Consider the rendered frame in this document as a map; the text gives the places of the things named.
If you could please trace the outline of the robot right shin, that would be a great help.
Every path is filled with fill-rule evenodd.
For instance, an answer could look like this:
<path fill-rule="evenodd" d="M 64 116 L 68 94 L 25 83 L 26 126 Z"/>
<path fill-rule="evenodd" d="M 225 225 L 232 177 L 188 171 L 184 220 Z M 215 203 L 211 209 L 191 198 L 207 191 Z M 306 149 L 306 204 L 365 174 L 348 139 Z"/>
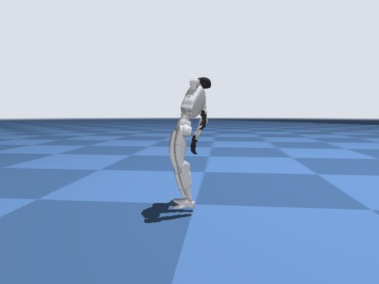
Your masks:
<path fill-rule="evenodd" d="M 180 183 L 180 180 L 179 180 L 178 173 L 175 173 L 175 170 L 174 170 L 174 174 L 175 174 L 175 178 L 176 178 L 176 182 L 177 182 L 177 184 L 178 184 L 179 190 L 181 191 L 181 195 L 182 195 L 183 198 L 185 198 L 184 191 L 183 191 L 183 189 L 182 189 L 182 186 L 181 186 L 181 183 Z"/>

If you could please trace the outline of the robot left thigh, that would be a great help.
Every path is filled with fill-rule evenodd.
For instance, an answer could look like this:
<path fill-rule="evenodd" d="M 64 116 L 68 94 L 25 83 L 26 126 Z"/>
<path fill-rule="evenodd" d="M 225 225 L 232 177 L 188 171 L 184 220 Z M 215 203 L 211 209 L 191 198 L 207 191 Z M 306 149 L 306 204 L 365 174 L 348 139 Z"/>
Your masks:
<path fill-rule="evenodd" d="M 174 156 L 176 165 L 181 171 L 181 166 L 183 163 L 188 163 L 184 161 L 184 156 L 187 148 L 186 139 L 183 137 L 189 137 L 191 135 L 192 128 L 189 125 L 182 124 L 178 126 L 174 140 Z M 189 164 L 189 163 L 188 163 Z"/>

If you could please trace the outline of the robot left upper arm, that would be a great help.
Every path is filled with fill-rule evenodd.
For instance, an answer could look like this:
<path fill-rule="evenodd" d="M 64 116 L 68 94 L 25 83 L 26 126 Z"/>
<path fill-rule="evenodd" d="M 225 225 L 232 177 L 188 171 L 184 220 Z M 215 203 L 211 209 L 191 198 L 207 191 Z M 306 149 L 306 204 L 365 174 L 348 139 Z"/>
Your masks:
<path fill-rule="evenodd" d="M 200 80 L 199 80 L 199 79 L 191 79 L 190 82 L 189 82 L 189 84 L 190 84 L 190 88 L 191 88 L 191 89 L 196 89 L 196 88 L 198 88 L 199 86 L 201 86 L 201 84 L 200 84 Z M 201 87 L 202 87 L 202 86 L 201 86 Z"/>

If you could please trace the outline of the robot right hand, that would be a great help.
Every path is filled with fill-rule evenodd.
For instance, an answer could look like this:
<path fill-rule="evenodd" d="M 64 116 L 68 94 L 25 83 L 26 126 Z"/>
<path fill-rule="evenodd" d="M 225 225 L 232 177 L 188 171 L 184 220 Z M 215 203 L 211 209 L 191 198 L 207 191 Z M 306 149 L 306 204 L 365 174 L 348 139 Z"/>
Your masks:
<path fill-rule="evenodd" d="M 193 137 L 192 137 L 192 143 L 191 143 L 191 152 L 192 152 L 193 154 L 197 154 L 197 153 L 195 152 L 195 147 L 196 147 L 196 142 L 197 142 L 197 140 L 196 140 L 195 138 L 196 138 L 196 136 L 193 135 Z"/>

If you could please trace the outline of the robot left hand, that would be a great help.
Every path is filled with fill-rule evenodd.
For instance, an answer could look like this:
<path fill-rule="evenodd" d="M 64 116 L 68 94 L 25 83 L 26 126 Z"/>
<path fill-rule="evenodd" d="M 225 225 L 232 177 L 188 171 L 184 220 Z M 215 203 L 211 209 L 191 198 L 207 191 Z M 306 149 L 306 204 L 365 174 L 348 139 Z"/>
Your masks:
<path fill-rule="evenodd" d="M 205 124 L 206 124 L 206 114 L 205 114 L 205 111 L 204 110 L 202 110 L 201 111 L 201 116 L 203 116 L 202 117 L 202 122 L 201 122 L 201 124 L 200 124 L 200 126 L 202 125 L 202 127 L 201 128 L 199 128 L 199 130 L 202 130 L 204 127 L 205 127 Z"/>

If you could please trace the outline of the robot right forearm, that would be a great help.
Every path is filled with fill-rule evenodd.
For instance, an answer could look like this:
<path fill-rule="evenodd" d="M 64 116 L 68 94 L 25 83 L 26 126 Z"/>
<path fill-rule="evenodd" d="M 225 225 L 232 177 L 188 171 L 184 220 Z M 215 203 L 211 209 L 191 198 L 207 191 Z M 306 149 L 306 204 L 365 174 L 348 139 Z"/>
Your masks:
<path fill-rule="evenodd" d="M 202 125 L 200 126 L 200 121 L 199 121 L 198 127 L 194 133 L 194 135 L 196 136 L 196 138 L 195 138 L 196 140 L 198 140 L 199 136 L 201 135 L 202 130 L 199 130 L 199 128 L 201 128 L 201 127 L 202 127 Z"/>

